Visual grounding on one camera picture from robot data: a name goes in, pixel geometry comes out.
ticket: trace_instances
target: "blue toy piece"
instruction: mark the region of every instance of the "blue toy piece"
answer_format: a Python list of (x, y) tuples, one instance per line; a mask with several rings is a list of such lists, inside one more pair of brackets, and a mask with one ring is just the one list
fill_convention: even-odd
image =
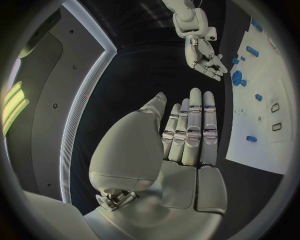
[(246, 87), (247, 81), (243, 79), (243, 80), (240, 81), (240, 84), (241, 84), (243, 87)]
[(258, 101), (261, 101), (261, 100), (263, 100), (263, 97), (259, 94), (255, 94), (255, 99)]
[(235, 73), (232, 75), (232, 84), (234, 86), (240, 85), (242, 80), (242, 72), (241, 71), (235, 71)]
[(247, 136), (247, 137), (246, 137), (246, 140), (247, 140), (248, 142), (252, 142), (252, 143), (257, 142), (257, 138), (254, 137), (254, 136)]
[(258, 57), (260, 55), (260, 53), (258, 51), (256, 51), (255, 49), (253, 49), (250, 46), (246, 47), (247, 52), (253, 54), (255, 57)]
[(240, 62), (240, 61), (237, 60), (235, 57), (232, 59), (232, 63), (233, 63), (233, 64), (239, 64), (239, 62)]
[(256, 27), (256, 29), (258, 30), (258, 31), (260, 31), (260, 32), (262, 32), (263, 31), (263, 28), (258, 24), (258, 22), (257, 21), (255, 21), (255, 19), (254, 18), (252, 18), (252, 22), (251, 22), (251, 24), (254, 26), (254, 27)]

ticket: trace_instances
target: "white surface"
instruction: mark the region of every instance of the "white surface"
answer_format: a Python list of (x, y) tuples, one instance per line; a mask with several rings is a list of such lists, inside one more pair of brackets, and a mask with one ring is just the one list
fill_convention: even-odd
[[(244, 34), (237, 53), (239, 60), (241, 56), (246, 60), (235, 64), (230, 75), (240, 70), (247, 85), (232, 85), (233, 121), (226, 159), (285, 174), (295, 137), (295, 93), (287, 67), (272, 44), (264, 31), (259, 32), (252, 25)], [(257, 50), (259, 56), (247, 52), (246, 46)], [(260, 94), (262, 101), (256, 100), (255, 94)], [(280, 109), (272, 113), (271, 107), (276, 103)], [(272, 126), (277, 123), (281, 123), (282, 128), (273, 131)], [(256, 137), (257, 142), (246, 141), (247, 136)]]

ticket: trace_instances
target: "white robotic hand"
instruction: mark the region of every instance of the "white robotic hand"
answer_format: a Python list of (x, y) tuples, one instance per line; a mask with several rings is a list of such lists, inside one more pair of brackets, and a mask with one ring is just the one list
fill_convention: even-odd
[(173, 23), (179, 37), (185, 38), (187, 64), (200, 73), (217, 81), (227, 73), (222, 64), (222, 55), (215, 55), (208, 41), (217, 40), (215, 27), (208, 27), (208, 19), (201, 8), (195, 8), (191, 0), (162, 0), (174, 12)]
[[(173, 106), (162, 134), (163, 158), (186, 166), (214, 166), (217, 160), (218, 130), (214, 95), (207, 91), (203, 96), (198, 88), (190, 91), (189, 99)], [(202, 133), (202, 108), (204, 128)], [(200, 142), (203, 139), (199, 157)]]

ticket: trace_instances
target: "blue block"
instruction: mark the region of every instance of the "blue block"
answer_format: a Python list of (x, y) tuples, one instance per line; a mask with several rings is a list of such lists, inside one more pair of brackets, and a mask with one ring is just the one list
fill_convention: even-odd
[(235, 71), (235, 73), (232, 75), (232, 84), (234, 86), (240, 85), (242, 80), (242, 72), (241, 71)]
[(260, 31), (260, 32), (263, 31), (263, 28), (258, 24), (257, 21), (255, 21), (255, 19), (252, 18), (251, 24), (252, 24), (254, 27), (256, 27), (256, 29), (257, 29), (258, 31)]
[(255, 49), (253, 49), (253, 48), (250, 47), (250, 46), (247, 46), (247, 47), (246, 47), (246, 50), (247, 50), (247, 52), (253, 54), (255, 57), (258, 57), (259, 54), (260, 54), (258, 51), (256, 51)]
[(246, 87), (247, 81), (246, 81), (246, 80), (241, 80), (241, 81), (240, 81), (240, 84), (241, 84), (243, 87)]
[(233, 64), (239, 64), (239, 62), (240, 62), (240, 61), (237, 60), (235, 57), (232, 59), (232, 63), (233, 63)]
[(247, 137), (246, 137), (246, 140), (247, 140), (248, 142), (252, 142), (252, 143), (257, 142), (257, 138), (254, 137), (254, 136), (247, 136)]
[(263, 97), (259, 94), (255, 94), (255, 99), (258, 101), (261, 101), (261, 100), (263, 100)]

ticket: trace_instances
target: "robotic arm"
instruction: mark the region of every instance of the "robotic arm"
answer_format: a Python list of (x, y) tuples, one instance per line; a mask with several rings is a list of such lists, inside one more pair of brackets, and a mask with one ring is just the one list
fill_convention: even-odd
[(174, 13), (173, 23), (178, 36), (185, 38), (187, 64), (192, 69), (220, 81), (220, 76), (227, 73), (227, 68), (221, 62), (222, 55), (216, 56), (208, 42), (217, 40), (217, 30), (209, 27), (205, 12), (201, 8), (195, 8), (191, 0), (162, 1)]

